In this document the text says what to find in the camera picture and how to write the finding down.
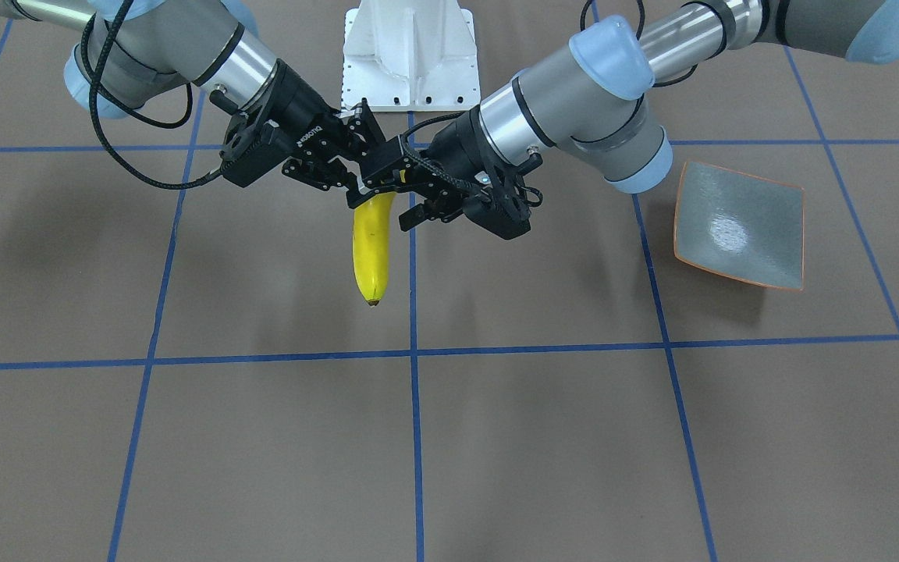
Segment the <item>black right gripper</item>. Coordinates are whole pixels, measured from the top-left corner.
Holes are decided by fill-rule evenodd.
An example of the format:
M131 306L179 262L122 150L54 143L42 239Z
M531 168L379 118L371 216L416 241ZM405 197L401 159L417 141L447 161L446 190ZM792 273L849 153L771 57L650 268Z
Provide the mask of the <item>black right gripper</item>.
M386 142L368 100L336 111L281 59L275 61L260 103L259 158L265 162L282 162L304 147L317 148L322 140L340 142L349 157L367 156ZM321 191L345 192L349 208L359 196L359 178L339 158L290 157L282 174Z

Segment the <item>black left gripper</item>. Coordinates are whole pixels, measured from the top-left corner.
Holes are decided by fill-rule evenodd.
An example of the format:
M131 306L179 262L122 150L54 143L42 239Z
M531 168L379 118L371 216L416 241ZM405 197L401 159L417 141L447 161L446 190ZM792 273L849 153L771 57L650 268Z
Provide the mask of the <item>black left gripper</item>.
M425 127L446 122L427 148L413 145L415 133ZM479 110L445 114L407 128L371 147L361 159L361 180L370 190L413 192L421 196L397 218L400 231L414 230L435 218L433 205L492 205L495 190L478 181L488 171L492 149L479 124Z

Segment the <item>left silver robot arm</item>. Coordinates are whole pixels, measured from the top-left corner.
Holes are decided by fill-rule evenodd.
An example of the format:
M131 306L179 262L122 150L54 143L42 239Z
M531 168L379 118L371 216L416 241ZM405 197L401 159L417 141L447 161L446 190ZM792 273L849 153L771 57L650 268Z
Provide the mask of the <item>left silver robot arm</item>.
M368 187L415 196L404 232L459 217L510 240L531 228L542 196L527 177L556 149L625 194L670 173L670 133L656 92L684 86L706 62L771 45L853 64L899 59L899 1L685 1L650 20L613 14L463 110L421 121L364 165Z

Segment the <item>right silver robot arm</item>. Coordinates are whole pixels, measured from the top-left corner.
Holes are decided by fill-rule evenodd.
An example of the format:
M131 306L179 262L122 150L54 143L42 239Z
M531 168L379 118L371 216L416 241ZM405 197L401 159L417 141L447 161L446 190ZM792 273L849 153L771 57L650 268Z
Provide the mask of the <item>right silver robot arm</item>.
M0 1L0 17L77 27L66 63L71 96L86 108L101 146L132 176L163 190L189 190L218 179L239 187L281 169L301 183L343 188L351 208L377 190L347 164L362 163L384 142L368 104L350 112L329 106L261 41L247 7L236 1ZM157 181L113 147L104 118L140 114L153 98L184 87L187 110L200 90L229 125L221 163L191 181Z

